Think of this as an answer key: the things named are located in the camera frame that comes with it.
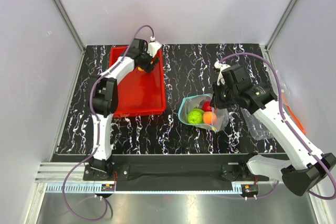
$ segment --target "green ball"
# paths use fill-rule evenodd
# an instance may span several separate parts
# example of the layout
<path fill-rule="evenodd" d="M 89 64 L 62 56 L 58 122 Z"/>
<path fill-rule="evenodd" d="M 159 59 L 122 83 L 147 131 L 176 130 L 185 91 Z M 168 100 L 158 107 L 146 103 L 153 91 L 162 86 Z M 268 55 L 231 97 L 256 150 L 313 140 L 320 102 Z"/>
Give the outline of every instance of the green ball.
<path fill-rule="evenodd" d="M 198 124 L 203 122 L 203 116 L 199 111 L 191 111 L 188 114 L 188 123 L 190 124 Z"/>
<path fill-rule="evenodd" d="M 201 110 L 201 109 L 197 109 L 197 108 L 194 108 L 192 109 L 191 111 L 198 111 L 199 113 L 201 113 L 202 115 L 204 114 L 204 111 Z"/>

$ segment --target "cable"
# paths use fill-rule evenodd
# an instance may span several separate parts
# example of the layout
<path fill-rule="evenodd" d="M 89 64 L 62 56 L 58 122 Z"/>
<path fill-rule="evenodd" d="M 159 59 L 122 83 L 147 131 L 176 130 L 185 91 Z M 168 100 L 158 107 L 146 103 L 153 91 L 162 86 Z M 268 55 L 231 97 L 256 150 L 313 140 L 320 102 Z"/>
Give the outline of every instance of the cable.
<path fill-rule="evenodd" d="M 256 180 L 254 181 L 253 185 L 256 185 L 258 183 L 258 175 L 256 175 Z"/>
<path fill-rule="evenodd" d="M 272 73 L 275 77 L 275 81 L 277 83 L 277 89 L 278 89 L 278 97 L 279 97 L 279 113 L 281 115 L 281 118 L 284 120 L 285 124 L 287 125 L 287 127 L 289 127 L 289 129 L 291 130 L 291 132 L 295 135 L 295 137 L 300 141 L 300 143 L 306 148 L 306 150 L 308 151 L 308 153 L 312 153 L 312 149 L 304 142 L 304 140 L 301 138 L 301 136 L 294 130 L 294 128 L 292 127 L 292 125 L 290 125 L 290 123 L 286 120 L 285 114 L 283 112 L 283 107 L 282 107 L 282 95 L 281 95 L 281 86 L 280 86 L 280 81 L 278 78 L 278 75 L 276 73 L 275 68 L 272 66 L 271 63 L 269 63 L 266 59 L 264 59 L 263 57 L 256 55 L 256 54 L 252 54 L 250 52 L 237 52 L 235 54 L 231 54 L 229 56 L 224 57 L 223 59 L 221 59 L 219 61 L 219 63 L 223 63 L 225 60 L 234 57 L 234 56 L 239 56 L 239 55 L 249 55 L 249 56 L 253 56 L 259 60 L 262 60 L 264 63 L 266 63 L 269 68 L 272 70 Z M 318 197 L 320 199 L 325 199 L 325 200 L 332 200 L 332 199 L 336 199 L 336 180 L 334 179 L 334 177 L 331 175 L 329 169 L 325 166 L 325 164 L 318 158 L 318 156 L 316 155 L 312 155 L 315 160 L 321 165 L 321 167 L 324 169 L 324 171 L 326 172 L 326 174 L 328 175 L 328 177 L 330 178 L 332 185 L 334 186 L 334 194 L 330 197 L 325 197 L 325 196 L 321 196 L 318 194 L 315 194 L 312 191 L 309 191 L 309 193 L 315 197 Z"/>
<path fill-rule="evenodd" d="M 238 200 L 256 200 L 256 199 L 264 199 L 270 195 L 272 195 L 275 190 L 278 188 L 279 186 L 279 181 L 277 181 L 277 183 L 275 184 L 275 187 L 270 191 L 268 192 L 267 194 L 265 195 L 262 195 L 262 196 L 259 196 L 259 197 L 256 197 L 256 198 L 252 198 L 252 197 L 247 197 L 247 198 L 242 198 L 242 197 L 239 197 L 239 198 L 234 198 L 234 197 L 227 197 L 227 196 L 223 196 L 223 195 L 216 195 L 220 198 L 224 198 L 224 199 L 238 199 Z"/>
<path fill-rule="evenodd" d="M 89 197 L 86 197 L 86 198 L 82 199 L 81 201 L 77 202 L 77 203 L 73 206 L 73 208 L 79 206 L 79 205 L 82 204 L 83 202 L 87 201 L 88 199 L 92 199 L 92 198 L 96 198 L 96 195 L 91 195 L 91 196 L 89 196 Z M 66 211 L 64 211 L 64 212 L 62 212 L 62 213 L 60 213 L 60 214 L 56 213 L 56 212 L 55 212 L 55 208 L 56 208 L 56 207 L 54 206 L 53 201 L 54 201 L 54 200 L 53 200 L 53 198 L 52 198 L 51 201 L 50 201 L 50 204 L 51 204 L 51 212 L 52 212 L 54 215 L 56 215 L 56 216 L 63 216 L 63 215 L 65 215 L 65 214 L 67 214 L 67 213 L 69 212 L 69 210 L 66 210 Z M 111 204 L 110 204 L 108 201 L 107 201 L 107 204 L 108 204 L 109 208 L 112 209 L 112 206 L 111 206 Z"/>
<path fill-rule="evenodd" d="M 129 49 L 130 49 L 130 47 L 131 47 L 131 44 L 132 44 L 132 42 L 134 41 L 136 35 L 137 35 L 137 34 L 139 33 L 139 31 L 140 31 L 142 28 L 144 28 L 144 27 L 148 27 L 148 28 L 150 28 L 151 31 L 152 31 L 152 37 L 154 37 L 154 30 L 153 30 L 153 28 L 152 28 L 151 26 L 149 26 L 149 25 L 143 25 L 143 26 L 141 26 L 141 27 L 135 32 L 134 36 L 132 37 L 132 39 L 131 39 L 129 45 L 127 46 L 127 48 L 126 48 L 126 50 L 125 50 L 125 52 L 124 52 L 124 54 L 123 54 L 123 56 L 122 56 L 122 58 L 121 58 L 121 61 L 124 60 L 125 55 L 128 53 L 128 51 L 129 51 Z M 95 155 L 95 153 L 97 152 L 97 150 L 98 150 L 98 146 L 99 146 L 99 138 L 100 138 L 100 130 L 99 130 L 100 120 L 99 120 L 99 117 L 97 116 L 96 112 L 95 112 L 94 109 L 93 109 L 93 105 L 92 105 L 93 93 L 94 93 L 95 90 L 96 90 L 97 84 L 98 84 L 98 83 L 99 83 L 105 76 L 107 76 L 107 75 L 110 74 L 114 69 L 116 69 L 116 67 L 118 67 L 118 65 L 121 63 L 121 61 L 118 61 L 117 64 L 111 66 L 111 67 L 108 69 L 108 71 L 106 71 L 105 74 L 101 75 L 101 76 L 95 81 L 95 83 L 93 84 L 92 89 L 91 89 L 91 91 L 90 91 L 90 100 L 89 100 L 90 110 L 91 110 L 92 115 L 95 116 L 95 117 L 97 118 L 97 128 L 98 128 L 98 130 L 97 130 L 97 143 L 96 143 L 96 148 L 93 150 L 93 152 L 91 153 L 91 155 L 89 155 L 88 157 L 84 158 L 81 162 L 79 162 L 77 165 L 75 165 L 75 166 L 69 171 L 69 173 L 67 174 L 67 176 L 65 177 L 65 179 L 64 179 L 64 181 L 63 181 L 62 195 L 63 195 L 64 202 L 65 202 L 65 204 L 66 204 L 68 210 L 69 210 L 73 215 L 75 215 L 76 217 L 78 217 L 78 218 L 81 219 L 81 220 L 92 221 L 92 222 L 101 220 L 101 219 L 105 216 L 105 214 L 107 213 L 107 209 L 108 209 L 108 201 L 107 201 L 105 198 L 103 198 L 103 200 L 104 200 L 104 202 L 105 202 L 105 205 L 106 205 L 106 210 L 105 210 L 105 212 L 103 213 L 103 215 L 100 216 L 99 218 L 96 218 L 96 219 L 89 219 L 89 218 L 82 217 L 82 216 L 80 216 L 79 214 L 75 213 L 75 212 L 73 211 L 73 209 L 70 207 L 70 205 L 69 205 L 69 203 L 68 203 L 68 200 L 67 200 L 67 197 L 66 197 L 66 195 L 65 195 L 65 185 L 66 185 L 66 182 L 67 182 L 68 178 L 70 177 L 70 174 L 71 174 L 71 173 L 72 173 L 78 166 L 80 166 L 81 164 L 83 164 L 84 162 L 86 162 L 87 160 L 89 160 L 90 158 L 92 158 L 92 157 Z"/>
<path fill-rule="evenodd" d="M 113 176 L 114 176 L 114 186 L 115 186 L 115 184 L 117 183 L 118 173 L 117 173 L 116 170 L 114 172 L 116 173 L 116 174 L 113 173 Z"/>

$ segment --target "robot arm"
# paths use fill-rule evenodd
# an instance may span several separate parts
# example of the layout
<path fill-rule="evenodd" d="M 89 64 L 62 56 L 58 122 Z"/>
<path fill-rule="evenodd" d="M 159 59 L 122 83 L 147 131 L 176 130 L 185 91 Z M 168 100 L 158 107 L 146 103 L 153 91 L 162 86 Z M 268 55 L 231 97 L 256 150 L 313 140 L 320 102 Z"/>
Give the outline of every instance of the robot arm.
<path fill-rule="evenodd" d="M 99 170 L 103 173 L 112 172 L 111 162 L 111 120 L 114 112 L 118 108 L 118 84 L 122 79 L 136 67 L 150 73 L 160 60 L 154 58 L 162 47 L 162 44 L 151 38 L 147 44 L 145 40 L 135 39 L 129 51 L 123 57 L 120 56 L 110 69 L 101 73 L 99 76 L 90 78 L 90 86 L 101 77 L 104 78 L 97 85 L 94 91 L 92 105 L 97 115 L 92 115 L 93 120 L 93 139 L 99 139 L 99 146 L 93 158 L 89 160 L 90 168 Z"/>
<path fill-rule="evenodd" d="M 323 154 L 306 138 L 285 112 L 286 119 L 282 119 L 279 113 L 279 102 L 272 88 L 265 83 L 253 85 L 242 66 L 230 67 L 216 63 L 215 69 L 219 71 L 219 77 L 213 84 L 214 95 L 211 106 L 224 109 L 237 104 L 247 109 L 270 130 L 290 159 L 282 161 L 253 155 L 243 163 L 244 172 L 282 181 L 291 192 L 298 196 L 302 196 L 322 180 L 325 177 L 325 171 L 313 155 L 322 160 L 329 170 L 336 164 L 335 156 L 332 153 Z M 308 153 L 285 121 L 312 149 L 311 153 Z"/>

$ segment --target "gray wall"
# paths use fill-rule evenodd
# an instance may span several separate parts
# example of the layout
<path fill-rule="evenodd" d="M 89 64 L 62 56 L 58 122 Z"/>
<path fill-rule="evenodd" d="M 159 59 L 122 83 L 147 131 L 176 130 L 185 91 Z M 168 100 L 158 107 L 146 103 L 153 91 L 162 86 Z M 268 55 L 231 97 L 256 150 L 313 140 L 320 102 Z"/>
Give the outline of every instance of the gray wall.
<path fill-rule="evenodd" d="M 85 44 L 128 43 L 150 24 L 163 43 L 266 43 L 290 0 L 62 0 Z M 148 37 L 145 30 L 140 37 Z"/>
<path fill-rule="evenodd" d="M 307 136 L 336 155 L 336 0 L 300 0 L 271 48 Z M 332 195 L 329 179 L 322 182 Z M 336 200 L 328 202 L 336 221 Z"/>
<path fill-rule="evenodd" d="M 1 223 L 21 223 L 50 155 L 79 49 L 51 0 L 0 0 Z"/>

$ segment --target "black marble table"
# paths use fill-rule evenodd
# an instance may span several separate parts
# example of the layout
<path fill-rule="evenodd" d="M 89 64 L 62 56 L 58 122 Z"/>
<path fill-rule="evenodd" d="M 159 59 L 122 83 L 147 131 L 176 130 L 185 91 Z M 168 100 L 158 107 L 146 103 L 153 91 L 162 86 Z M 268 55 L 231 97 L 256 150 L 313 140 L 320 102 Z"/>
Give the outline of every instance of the black marble table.
<path fill-rule="evenodd" d="M 88 79 L 91 74 L 107 69 L 111 47 L 114 45 L 87 47 L 57 154 L 91 152 L 93 127 L 86 106 Z M 177 117 L 184 97 L 212 92 L 212 83 L 217 78 L 213 70 L 216 60 L 235 52 L 262 55 L 258 44 L 164 45 L 162 50 L 167 108 L 162 115 L 112 119 L 114 154 L 284 152 L 273 138 L 254 140 L 237 106 L 229 109 L 229 123 L 218 133 L 184 125 Z M 239 56 L 226 63 L 244 65 L 253 83 L 270 84 L 266 65 L 260 60 Z"/>

